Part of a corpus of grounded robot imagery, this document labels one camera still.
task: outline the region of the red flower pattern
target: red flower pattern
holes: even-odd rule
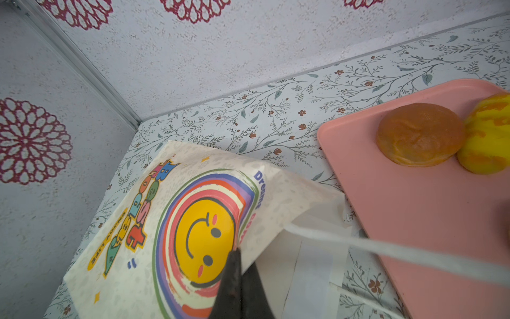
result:
[[[0,180],[39,182],[71,159],[71,137],[54,115],[28,101],[0,100]]]
[[[98,29],[108,23],[113,12],[112,0],[37,0],[52,16],[67,22],[71,27],[84,30]]]
[[[370,283],[368,284],[368,287],[370,288],[370,290],[372,290],[373,293],[382,293],[380,286],[381,286],[380,281],[378,281],[378,280],[373,281],[372,279],[370,279]]]
[[[221,10],[230,0],[160,0],[165,10],[172,12],[179,20],[191,23],[209,22],[212,17],[221,15]]]
[[[344,6],[351,6],[355,9],[360,7],[370,8],[376,2],[383,2],[383,0],[344,0]]]

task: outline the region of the yellow ball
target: yellow ball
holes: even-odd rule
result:
[[[510,165],[510,93],[481,101],[464,123],[467,140],[457,153],[463,167],[488,175]]]

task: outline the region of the smiley eye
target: smiley eye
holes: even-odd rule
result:
[[[206,266],[211,266],[213,264],[213,257],[209,256],[209,255],[205,255],[203,257],[203,263],[206,265]]]
[[[221,231],[217,228],[211,229],[211,235],[213,235],[214,238],[220,238]]]

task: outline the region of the pink tray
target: pink tray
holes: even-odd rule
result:
[[[375,144],[379,121],[415,102],[439,104],[465,118],[500,87],[455,80],[329,121],[317,138],[372,239],[510,266],[510,168],[475,175],[455,157],[434,167],[400,166]],[[510,289],[381,257],[413,319],[509,318]]]

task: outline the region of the colorful letters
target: colorful letters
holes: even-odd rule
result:
[[[159,183],[162,182],[177,165],[179,164],[173,164],[171,160],[167,160],[164,163],[160,163],[143,180],[142,184],[140,185],[139,193],[133,199],[131,207],[129,208],[129,210],[128,208],[126,208],[122,215],[115,222],[112,229],[110,230],[106,238],[103,240],[99,248],[96,250],[96,253],[92,257],[92,259],[90,260],[87,270],[91,270],[92,268],[94,268],[101,253],[103,252],[105,247],[108,247],[106,252],[105,272],[103,273],[103,276],[106,278],[108,272],[110,271],[110,268],[113,265],[113,262],[115,261],[115,257],[117,256],[117,253],[120,249],[120,246],[124,238],[126,238],[125,240],[126,247],[129,248],[132,252],[136,252],[136,249],[138,247],[140,249],[143,249],[143,245],[147,237],[147,234],[145,234],[143,231],[143,226],[145,224],[147,215],[149,214],[150,211],[150,202],[154,199],[156,193],[158,192]],[[148,191],[145,196],[145,201],[143,202],[142,205],[143,193],[147,190],[147,188]],[[123,218],[124,220],[117,235],[112,237],[113,233],[115,232],[115,229],[117,229]]]

